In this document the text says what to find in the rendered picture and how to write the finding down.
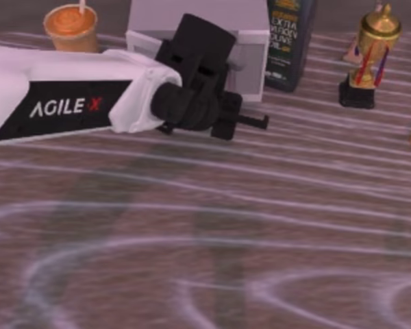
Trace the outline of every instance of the white stick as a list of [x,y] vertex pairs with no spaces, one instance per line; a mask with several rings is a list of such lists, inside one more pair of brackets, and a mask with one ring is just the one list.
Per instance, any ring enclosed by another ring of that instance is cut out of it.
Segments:
[[85,0],[79,0],[79,13],[81,15],[84,14],[85,7],[86,7]]

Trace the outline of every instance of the gold trophy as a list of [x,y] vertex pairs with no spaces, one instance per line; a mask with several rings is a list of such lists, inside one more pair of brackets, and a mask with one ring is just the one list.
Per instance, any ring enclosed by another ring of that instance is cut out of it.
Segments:
[[[347,79],[340,83],[342,106],[375,107],[375,89],[382,80],[388,53],[399,39],[401,31],[401,23],[391,15],[391,5],[388,3],[380,12],[370,12],[362,18],[357,42],[362,64],[359,69],[350,71]],[[372,66],[379,60],[379,69],[374,77]]]

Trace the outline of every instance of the table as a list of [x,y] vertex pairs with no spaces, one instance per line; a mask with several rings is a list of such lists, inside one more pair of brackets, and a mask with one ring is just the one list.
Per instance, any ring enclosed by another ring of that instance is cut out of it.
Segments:
[[411,34],[371,111],[337,102],[352,36],[247,106],[266,132],[0,147],[0,328],[411,328]]

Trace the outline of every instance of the olive oil box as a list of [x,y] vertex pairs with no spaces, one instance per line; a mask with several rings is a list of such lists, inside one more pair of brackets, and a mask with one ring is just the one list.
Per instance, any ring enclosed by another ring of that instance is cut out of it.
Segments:
[[193,14],[237,37],[229,57],[227,90],[244,102],[262,101],[269,49],[266,0],[132,0],[127,48],[154,58],[161,40],[172,39],[184,14]]

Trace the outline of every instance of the bottle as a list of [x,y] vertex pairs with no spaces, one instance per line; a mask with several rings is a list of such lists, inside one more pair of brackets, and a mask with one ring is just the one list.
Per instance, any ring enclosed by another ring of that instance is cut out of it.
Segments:
[[317,0],[267,0],[271,37],[265,86],[293,92],[306,64]]

